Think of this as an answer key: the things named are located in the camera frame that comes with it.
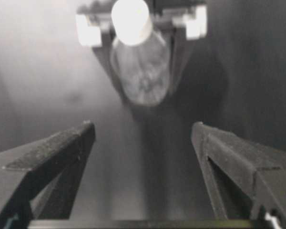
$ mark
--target bottle cap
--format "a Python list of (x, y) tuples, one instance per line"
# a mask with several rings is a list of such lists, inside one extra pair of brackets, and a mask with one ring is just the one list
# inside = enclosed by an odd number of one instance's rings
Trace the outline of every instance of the bottle cap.
[(118, 0), (112, 8), (111, 17), (118, 39), (126, 45), (143, 43), (153, 31), (144, 0)]

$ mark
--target plastic bottle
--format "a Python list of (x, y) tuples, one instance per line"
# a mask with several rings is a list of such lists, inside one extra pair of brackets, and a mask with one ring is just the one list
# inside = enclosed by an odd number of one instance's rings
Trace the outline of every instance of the plastic bottle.
[(112, 8), (116, 38), (111, 64), (128, 99), (139, 105), (158, 105), (170, 84), (170, 47), (153, 28), (143, 0), (118, 0)]

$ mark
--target cylindrical object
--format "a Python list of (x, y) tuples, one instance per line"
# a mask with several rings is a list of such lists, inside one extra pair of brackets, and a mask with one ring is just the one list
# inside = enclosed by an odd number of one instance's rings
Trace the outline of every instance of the cylindrical object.
[(170, 47), (153, 28), (143, 0), (118, 0), (112, 9), (117, 37), (111, 64), (128, 99), (154, 106), (166, 96), (170, 84)]

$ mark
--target white cap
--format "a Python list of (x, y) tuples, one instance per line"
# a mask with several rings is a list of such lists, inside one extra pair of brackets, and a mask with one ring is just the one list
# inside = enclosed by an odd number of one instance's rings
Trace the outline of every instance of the white cap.
[(149, 9), (144, 0), (117, 0), (111, 17), (117, 37), (126, 45), (143, 43), (153, 31)]

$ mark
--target gray background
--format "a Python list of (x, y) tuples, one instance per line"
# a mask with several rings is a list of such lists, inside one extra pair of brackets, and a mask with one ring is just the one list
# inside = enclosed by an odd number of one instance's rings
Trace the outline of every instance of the gray background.
[(75, 12), (88, 0), (0, 1), (0, 151), (91, 119), (94, 145), (73, 219), (213, 217), (190, 143), (195, 121), (286, 150), (286, 0), (208, 0), (174, 97), (123, 104)]

